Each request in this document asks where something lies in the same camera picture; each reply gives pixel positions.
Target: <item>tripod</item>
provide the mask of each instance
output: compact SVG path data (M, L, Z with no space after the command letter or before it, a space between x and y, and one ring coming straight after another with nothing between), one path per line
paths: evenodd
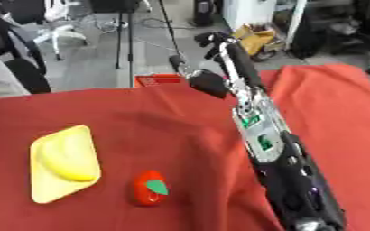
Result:
M160 8L162 9L162 14L164 16L164 20L167 23L168 31L172 37L172 42L174 44L174 48L177 51L177 53L180 55L180 50L178 48L178 44L174 39L174 30L171 27L170 20L168 19L167 12L165 10L164 3L162 0L159 0ZM119 13L119 26L117 28L117 50L116 50L116 64L115 68L120 69L120 52L121 52L121 41L122 41L122 25L125 23L123 21L123 14L127 14L127 23L128 23L128 41L129 41L129 52L127 55L127 60L129 62L129 75L130 75L130 88L134 87L134 53L133 53L133 14L136 7L133 7L133 9L128 10L125 13Z

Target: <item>robotic hand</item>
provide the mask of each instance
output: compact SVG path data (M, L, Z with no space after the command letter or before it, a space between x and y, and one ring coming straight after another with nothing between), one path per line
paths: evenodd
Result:
M217 62L228 79L208 71L190 70L180 56L170 57L174 69L197 90L237 99L233 118L245 140L256 176L287 231L343 231L344 211L324 176L299 138L282 118L248 54L233 37L222 32L196 36L200 46L212 45L205 56Z

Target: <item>green leaf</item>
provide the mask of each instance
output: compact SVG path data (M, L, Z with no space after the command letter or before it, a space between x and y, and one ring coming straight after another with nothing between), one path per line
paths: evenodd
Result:
M148 180L147 189L157 194L168 195L168 189L161 180Z

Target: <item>table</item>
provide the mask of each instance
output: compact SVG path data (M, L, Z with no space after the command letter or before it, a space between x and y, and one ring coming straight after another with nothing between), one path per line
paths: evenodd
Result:
M347 211L370 230L370 81L346 65L263 73ZM0 99L0 231L281 230L253 175L225 101L184 84ZM30 198L29 146L73 125L91 128L103 176L48 205ZM128 184L160 171L171 195L135 207Z

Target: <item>gray floor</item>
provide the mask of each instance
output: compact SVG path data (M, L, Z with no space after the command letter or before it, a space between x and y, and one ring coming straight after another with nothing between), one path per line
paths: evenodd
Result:
M84 4L75 9L77 14L88 14L89 7ZM142 19L155 17L162 19L162 12L157 0L149 0L153 6L151 13L146 13L144 7L134 16L134 72L137 75L151 73L172 73L168 63L169 55L173 54L172 42L166 29L149 29L141 25ZM173 25L177 27L190 27L187 21L192 15L193 0L165 0L169 17L173 20ZM51 83L53 91L67 91L86 88L129 88L130 78L127 60L127 30L123 33L123 44L121 54L121 69L115 69L116 63L116 33L102 33L96 26L111 21L115 14L97 14L95 17L90 14L78 19L76 24L77 31L84 33L88 37L88 46L83 46L82 42L74 40L61 41L63 61L56 61L51 50L51 44L45 42L41 44L41 50L45 57L48 74L47 78ZM150 22L152 26L163 26L162 23ZM27 29L34 32L36 26L27 26ZM193 36L207 31L225 31L227 28L223 22L218 22L214 26L193 30L175 30L176 37L182 52L186 55L190 63L221 72L219 67L213 62L203 60L203 55L207 50L201 49L194 41ZM278 54L275 58L257 63L259 70L278 69L283 65L319 65L326 63L343 62L358 67L367 65L367 58L364 56L337 56L331 57L328 54L319 54L316 57L306 60L297 60L286 54Z

